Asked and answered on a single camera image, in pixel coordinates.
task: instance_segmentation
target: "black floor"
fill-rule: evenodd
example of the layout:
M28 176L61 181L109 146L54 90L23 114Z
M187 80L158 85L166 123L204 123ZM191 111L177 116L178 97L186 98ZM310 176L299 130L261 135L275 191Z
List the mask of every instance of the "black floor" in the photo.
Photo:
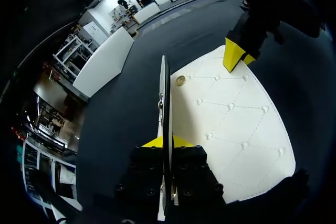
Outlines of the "black floor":
M122 73L90 100L77 155L79 202L95 194L113 196L130 151L156 137L162 54L171 71L225 43L240 14L241 0L212 3L149 30L134 42ZM268 37L260 58L250 65L276 105L291 139L296 166L320 188L334 137L335 68L326 35L309 38L288 25L286 43Z
M160 11L163 12L163 11L168 10L169 8L172 8L172 7L176 6L176 5L179 5L179 4L181 4L181 3L185 2L185 1L188 1L188 0L176 0L174 2L167 1L167 2L159 5L159 9L160 9Z

